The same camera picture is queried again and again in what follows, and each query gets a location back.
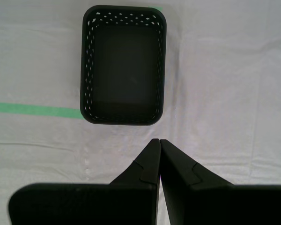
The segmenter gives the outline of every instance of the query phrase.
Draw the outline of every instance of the table surface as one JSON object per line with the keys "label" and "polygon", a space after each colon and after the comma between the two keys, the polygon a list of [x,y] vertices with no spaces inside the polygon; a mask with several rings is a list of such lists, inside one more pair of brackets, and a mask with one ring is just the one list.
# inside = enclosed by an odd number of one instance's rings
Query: table surface
{"label": "table surface", "polygon": [[[165,100],[154,125],[79,114],[81,29],[97,4],[158,7]],[[109,183],[152,138],[236,184],[281,184],[281,0],[0,0],[0,225],[34,182]],[[158,224],[169,224],[159,196]]]}

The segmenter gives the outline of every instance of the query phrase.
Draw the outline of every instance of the basket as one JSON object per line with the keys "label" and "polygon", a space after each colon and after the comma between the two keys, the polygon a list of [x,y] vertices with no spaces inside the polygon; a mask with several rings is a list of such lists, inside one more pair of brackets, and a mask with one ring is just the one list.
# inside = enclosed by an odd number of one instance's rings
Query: basket
{"label": "basket", "polygon": [[80,108],[95,124],[151,125],[163,113],[166,21],[154,8],[94,6],[83,18]]}

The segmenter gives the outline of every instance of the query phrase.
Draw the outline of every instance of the green tape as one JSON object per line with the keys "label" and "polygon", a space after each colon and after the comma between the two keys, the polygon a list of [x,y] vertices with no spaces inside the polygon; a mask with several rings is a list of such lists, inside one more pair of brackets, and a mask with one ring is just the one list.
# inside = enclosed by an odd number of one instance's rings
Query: green tape
{"label": "green tape", "polygon": [[83,119],[79,109],[40,105],[23,105],[0,102],[0,113],[25,114],[34,116],[55,116]]}
{"label": "green tape", "polygon": [[162,11],[163,8],[162,7],[158,7],[158,6],[149,6],[150,8],[154,8],[154,9],[157,9],[159,11]]}

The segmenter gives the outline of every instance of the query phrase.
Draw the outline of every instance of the white tablecloth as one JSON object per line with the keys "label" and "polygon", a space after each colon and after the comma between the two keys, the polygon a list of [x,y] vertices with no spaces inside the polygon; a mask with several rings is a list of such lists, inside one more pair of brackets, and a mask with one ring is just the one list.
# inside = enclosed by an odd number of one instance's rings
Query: white tablecloth
{"label": "white tablecloth", "polygon": [[[281,184],[281,0],[0,0],[0,102],[79,108],[97,4],[162,7],[164,112],[148,127],[0,113],[0,225],[34,182],[109,183],[152,138],[236,184]],[[158,224],[169,224],[159,196]]]}

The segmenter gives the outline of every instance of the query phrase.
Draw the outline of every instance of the perforated basket rim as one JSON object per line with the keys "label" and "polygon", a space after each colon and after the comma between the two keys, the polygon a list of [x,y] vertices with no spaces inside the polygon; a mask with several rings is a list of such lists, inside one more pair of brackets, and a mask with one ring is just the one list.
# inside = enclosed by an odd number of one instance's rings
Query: perforated basket rim
{"label": "perforated basket rim", "polygon": [[[154,120],[151,121],[145,121],[145,122],[114,122],[114,121],[98,121],[98,120],[93,120],[87,113],[84,111],[84,102],[83,102],[83,95],[84,95],[84,90],[83,90],[83,80],[84,80],[84,75],[85,75],[85,67],[84,67],[84,61],[85,61],[85,47],[86,47],[86,42],[85,42],[85,36],[87,34],[87,22],[88,22],[88,17],[89,15],[98,9],[117,9],[117,10],[126,10],[126,11],[145,11],[145,12],[152,12],[154,14],[157,14],[160,16],[160,19],[163,22],[163,43],[162,43],[162,48],[164,50],[164,54],[161,56],[161,61],[163,61],[163,66],[161,67],[161,74],[163,75],[163,80],[161,83],[161,96],[160,96],[160,102],[162,102],[160,106],[160,113],[155,117]],[[149,126],[157,123],[160,118],[162,117],[163,114],[163,106],[164,106],[164,83],[165,83],[165,53],[166,53],[166,32],[167,32],[167,23],[164,15],[162,14],[161,11],[151,8],[151,7],[132,7],[132,6],[111,6],[111,5],[96,5],[92,6],[89,8],[86,13],[84,14],[83,20],[82,20],[82,43],[81,43],[81,84],[80,84],[80,111],[82,116],[84,117],[85,120],[87,120],[90,123],[93,124],[107,124],[107,125],[131,125],[131,126]]]}

